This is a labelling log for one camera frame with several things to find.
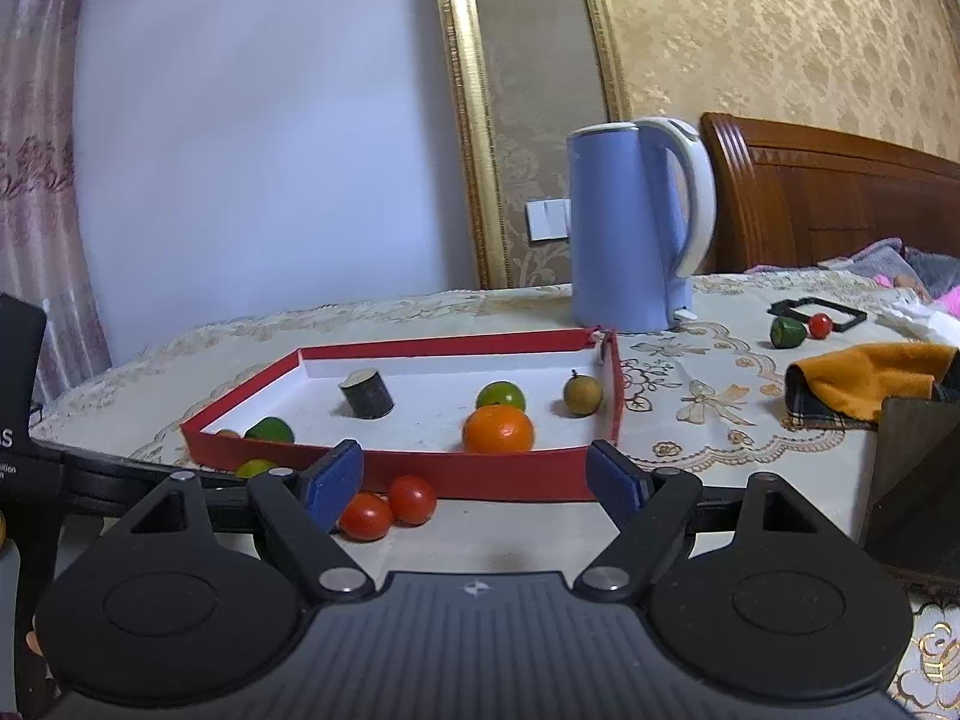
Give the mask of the red cherry tomato front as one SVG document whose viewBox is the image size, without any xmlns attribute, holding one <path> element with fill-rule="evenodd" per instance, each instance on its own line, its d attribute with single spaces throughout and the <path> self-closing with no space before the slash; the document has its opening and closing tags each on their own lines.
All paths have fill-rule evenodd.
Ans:
<svg viewBox="0 0 960 720">
<path fill-rule="evenodd" d="M 361 491 L 343 509 L 338 526 L 347 538 L 370 543 L 384 538 L 394 522 L 394 512 L 384 497 Z"/>
</svg>

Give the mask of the red cherry tomato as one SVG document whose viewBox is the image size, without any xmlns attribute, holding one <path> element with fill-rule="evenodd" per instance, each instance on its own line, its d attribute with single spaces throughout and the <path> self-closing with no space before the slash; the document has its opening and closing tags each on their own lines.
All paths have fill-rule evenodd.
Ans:
<svg viewBox="0 0 960 720">
<path fill-rule="evenodd" d="M 338 526 L 347 538 L 370 543 L 384 538 L 394 522 L 394 512 L 384 497 L 361 491 L 343 509 Z"/>
<path fill-rule="evenodd" d="M 434 489 L 418 476 L 398 476 L 387 491 L 387 504 L 395 520 L 409 527 L 430 522 L 436 511 L 436 502 Z"/>
</svg>

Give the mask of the green tomato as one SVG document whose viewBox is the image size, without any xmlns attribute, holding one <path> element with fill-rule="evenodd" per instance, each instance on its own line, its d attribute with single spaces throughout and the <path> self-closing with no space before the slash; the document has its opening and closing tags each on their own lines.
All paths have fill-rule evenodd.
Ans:
<svg viewBox="0 0 960 720">
<path fill-rule="evenodd" d="M 245 461 L 235 471 L 235 477 L 239 479 L 251 479 L 262 475 L 262 473 L 270 472 L 272 468 L 275 468 L 273 461 L 263 460 L 263 458 L 252 458 L 252 460 Z"/>
<path fill-rule="evenodd" d="M 511 406 L 516 410 L 524 411 L 526 409 L 526 397 L 516 383 L 509 382 L 509 380 L 495 380 L 487 383 L 478 392 L 475 399 L 477 410 L 485 408 L 485 406 Z"/>
</svg>

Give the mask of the green lime half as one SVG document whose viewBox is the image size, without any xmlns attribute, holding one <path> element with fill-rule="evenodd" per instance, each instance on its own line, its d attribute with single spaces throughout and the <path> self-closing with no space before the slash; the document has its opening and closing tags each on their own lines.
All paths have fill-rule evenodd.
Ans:
<svg viewBox="0 0 960 720">
<path fill-rule="evenodd" d="M 247 440 L 263 440 L 263 442 L 278 442 L 278 444 L 295 444 L 295 431 L 288 422 L 276 416 L 266 416 L 259 419 L 254 426 L 244 433 Z"/>
</svg>

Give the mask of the dark sugarcane piece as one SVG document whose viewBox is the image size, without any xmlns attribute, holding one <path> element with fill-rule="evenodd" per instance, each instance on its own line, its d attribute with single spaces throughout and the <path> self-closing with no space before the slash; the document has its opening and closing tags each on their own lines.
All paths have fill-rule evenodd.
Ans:
<svg viewBox="0 0 960 720">
<path fill-rule="evenodd" d="M 381 419 L 394 409 L 391 392 L 375 367 L 350 372 L 338 387 L 359 419 Z"/>
</svg>

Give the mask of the brown longan fruit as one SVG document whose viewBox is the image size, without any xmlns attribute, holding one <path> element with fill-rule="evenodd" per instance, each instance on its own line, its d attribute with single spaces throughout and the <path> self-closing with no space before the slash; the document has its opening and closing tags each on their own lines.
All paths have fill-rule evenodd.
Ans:
<svg viewBox="0 0 960 720">
<path fill-rule="evenodd" d="M 578 418 L 594 415 L 604 401 L 604 389 L 592 376 L 581 372 L 571 372 L 571 377 L 563 387 L 563 403 L 566 409 Z"/>
</svg>

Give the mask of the orange mandarin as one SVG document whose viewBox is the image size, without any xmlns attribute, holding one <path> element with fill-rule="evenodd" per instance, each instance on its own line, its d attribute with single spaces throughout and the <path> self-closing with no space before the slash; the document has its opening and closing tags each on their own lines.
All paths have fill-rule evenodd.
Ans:
<svg viewBox="0 0 960 720">
<path fill-rule="evenodd" d="M 516 406 L 480 406 L 462 427 L 462 445 L 472 454 L 522 454 L 534 444 L 534 424 Z"/>
</svg>

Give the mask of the small green fruit far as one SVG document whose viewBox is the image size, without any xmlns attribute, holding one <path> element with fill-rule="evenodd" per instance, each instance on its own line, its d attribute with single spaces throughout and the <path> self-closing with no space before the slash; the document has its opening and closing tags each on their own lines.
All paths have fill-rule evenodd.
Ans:
<svg viewBox="0 0 960 720">
<path fill-rule="evenodd" d="M 807 338 L 807 325 L 793 317 L 775 317 L 770 325 L 770 343 L 776 349 L 794 349 Z"/>
</svg>

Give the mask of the orange cloth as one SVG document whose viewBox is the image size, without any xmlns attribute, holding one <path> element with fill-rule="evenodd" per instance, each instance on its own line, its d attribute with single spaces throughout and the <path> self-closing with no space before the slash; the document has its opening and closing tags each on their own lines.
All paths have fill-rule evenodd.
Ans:
<svg viewBox="0 0 960 720">
<path fill-rule="evenodd" d="M 957 403 L 958 349 L 856 344 L 793 362 L 784 374 L 784 406 L 796 427 L 877 429 L 890 398 Z"/>
</svg>

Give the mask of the dark brown box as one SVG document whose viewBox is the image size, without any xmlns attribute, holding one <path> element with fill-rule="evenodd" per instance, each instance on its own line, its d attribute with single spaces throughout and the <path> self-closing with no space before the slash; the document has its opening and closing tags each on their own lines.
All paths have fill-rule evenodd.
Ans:
<svg viewBox="0 0 960 720">
<path fill-rule="evenodd" d="M 882 405 L 862 548 L 901 582 L 958 593 L 958 406 L 889 398 Z"/>
</svg>

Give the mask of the wooden bed headboard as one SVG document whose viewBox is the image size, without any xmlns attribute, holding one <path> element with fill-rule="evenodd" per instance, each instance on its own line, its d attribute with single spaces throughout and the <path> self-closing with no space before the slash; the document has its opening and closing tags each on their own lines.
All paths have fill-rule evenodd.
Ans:
<svg viewBox="0 0 960 720">
<path fill-rule="evenodd" d="M 808 125 L 706 112 L 715 170 L 716 270 L 799 268 L 878 239 L 958 254 L 958 164 Z"/>
</svg>

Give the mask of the bedding pile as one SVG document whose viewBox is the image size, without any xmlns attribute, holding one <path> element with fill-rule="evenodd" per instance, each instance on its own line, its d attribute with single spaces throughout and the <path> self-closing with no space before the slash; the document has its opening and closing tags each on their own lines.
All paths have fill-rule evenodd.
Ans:
<svg viewBox="0 0 960 720">
<path fill-rule="evenodd" d="M 763 286 L 805 291 L 853 307 L 904 299 L 958 317 L 957 257 L 914 249 L 900 238 L 880 239 L 854 254 L 804 268 L 759 265 L 748 273 Z"/>
</svg>

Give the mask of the black flat frame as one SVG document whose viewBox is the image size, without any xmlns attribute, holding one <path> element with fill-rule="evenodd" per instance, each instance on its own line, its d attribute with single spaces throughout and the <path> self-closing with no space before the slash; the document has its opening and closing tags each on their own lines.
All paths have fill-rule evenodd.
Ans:
<svg viewBox="0 0 960 720">
<path fill-rule="evenodd" d="M 802 323 L 823 314 L 832 321 L 832 330 L 836 333 L 849 332 L 867 320 L 866 310 L 822 298 L 782 299 L 773 302 L 766 312 L 771 317 L 788 317 Z"/>
</svg>

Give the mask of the white wall switch panel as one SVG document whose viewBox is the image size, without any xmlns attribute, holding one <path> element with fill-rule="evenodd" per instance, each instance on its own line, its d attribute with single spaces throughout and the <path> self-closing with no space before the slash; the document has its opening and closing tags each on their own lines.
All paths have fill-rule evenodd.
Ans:
<svg viewBox="0 0 960 720">
<path fill-rule="evenodd" d="M 526 221 L 531 244 L 567 241 L 571 202 L 568 199 L 530 200 L 526 203 Z"/>
</svg>

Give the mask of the gold picture frame moulding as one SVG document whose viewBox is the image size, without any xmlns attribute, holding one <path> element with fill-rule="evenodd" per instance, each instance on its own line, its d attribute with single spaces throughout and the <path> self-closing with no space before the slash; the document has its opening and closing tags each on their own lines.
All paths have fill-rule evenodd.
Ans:
<svg viewBox="0 0 960 720">
<path fill-rule="evenodd" d="M 610 0 L 436 0 L 485 289 L 564 283 L 566 242 L 534 242 L 532 200 L 568 190 L 566 135 L 630 114 Z"/>
</svg>

